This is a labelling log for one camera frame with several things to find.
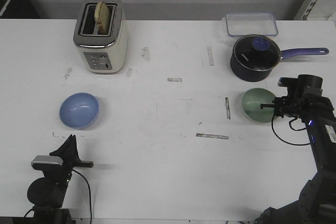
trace bread slice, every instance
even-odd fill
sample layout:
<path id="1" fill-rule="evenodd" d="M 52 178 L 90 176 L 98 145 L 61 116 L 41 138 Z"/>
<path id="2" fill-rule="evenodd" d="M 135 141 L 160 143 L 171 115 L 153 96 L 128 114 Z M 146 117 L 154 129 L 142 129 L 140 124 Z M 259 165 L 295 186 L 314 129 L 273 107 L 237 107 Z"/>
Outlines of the bread slice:
<path id="1" fill-rule="evenodd" d="M 110 27 L 111 14 L 105 2 L 99 2 L 96 5 L 95 21 L 100 34 L 107 34 Z"/>

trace saucepan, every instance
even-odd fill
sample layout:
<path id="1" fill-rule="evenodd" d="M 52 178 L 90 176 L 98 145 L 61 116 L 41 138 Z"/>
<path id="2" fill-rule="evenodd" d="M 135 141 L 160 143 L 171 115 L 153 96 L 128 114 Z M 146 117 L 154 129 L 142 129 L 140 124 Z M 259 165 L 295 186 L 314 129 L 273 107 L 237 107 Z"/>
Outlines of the saucepan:
<path id="1" fill-rule="evenodd" d="M 245 81 L 264 80 L 281 61 L 298 55 L 326 55 L 327 48 L 294 48 L 280 51 L 278 45 L 263 35 L 246 35 L 236 41 L 230 66 Z"/>

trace toaster slot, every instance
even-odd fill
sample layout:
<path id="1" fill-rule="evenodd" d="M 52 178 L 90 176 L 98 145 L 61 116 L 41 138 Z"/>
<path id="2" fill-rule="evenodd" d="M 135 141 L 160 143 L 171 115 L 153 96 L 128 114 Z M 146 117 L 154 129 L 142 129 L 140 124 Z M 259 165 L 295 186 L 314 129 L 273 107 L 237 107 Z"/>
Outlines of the toaster slot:
<path id="1" fill-rule="evenodd" d="M 85 12 L 83 15 L 83 19 L 81 21 L 81 29 L 80 29 L 80 36 L 110 36 L 113 29 L 113 20 L 115 11 L 117 9 L 116 4 L 108 4 L 107 7 L 109 8 L 111 18 L 110 18 L 110 25 L 109 25 L 109 32 L 107 34 L 100 34 L 98 31 L 98 27 L 96 25 L 96 21 L 94 20 L 94 11 L 96 10 L 97 3 L 89 3 L 86 5 Z"/>

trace table surface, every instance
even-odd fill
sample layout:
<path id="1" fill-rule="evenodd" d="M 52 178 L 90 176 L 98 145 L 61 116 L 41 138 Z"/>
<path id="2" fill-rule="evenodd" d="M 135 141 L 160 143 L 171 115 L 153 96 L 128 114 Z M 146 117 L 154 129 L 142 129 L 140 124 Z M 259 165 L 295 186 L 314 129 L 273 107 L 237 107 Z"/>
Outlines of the table surface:
<path id="1" fill-rule="evenodd" d="M 243 115 L 240 99 L 255 87 L 286 95 L 277 86 L 280 77 L 313 74 L 336 102 L 333 22 L 278 21 L 280 49 L 327 47 L 330 53 L 288 59 L 255 83 L 232 73 L 236 38 L 220 21 L 127 21 L 125 65 L 108 75 L 85 69 L 72 41 L 75 23 L 0 20 L 0 216 L 22 216 L 32 207 L 26 191 L 43 175 L 30 162 L 70 134 L 79 157 L 94 161 L 94 168 L 78 171 L 90 182 L 95 218 L 252 220 L 269 206 L 298 199 L 316 172 L 310 147 L 277 140 L 270 124 Z M 58 116 L 63 100 L 77 92 L 95 95 L 101 106 L 85 130 L 66 127 Z M 307 142 L 288 121 L 275 121 L 278 134 Z M 87 185 L 76 174 L 63 207 L 73 217 L 89 216 Z"/>

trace toaster control knob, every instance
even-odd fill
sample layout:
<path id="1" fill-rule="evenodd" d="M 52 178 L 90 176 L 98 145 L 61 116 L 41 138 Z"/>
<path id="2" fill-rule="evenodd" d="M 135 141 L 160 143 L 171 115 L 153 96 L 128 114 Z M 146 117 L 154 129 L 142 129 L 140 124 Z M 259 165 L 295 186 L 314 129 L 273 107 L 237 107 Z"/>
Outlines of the toaster control knob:
<path id="1" fill-rule="evenodd" d="M 99 57 L 99 64 L 105 65 L 107 63 L 107 58 L 105 56 Z"/>

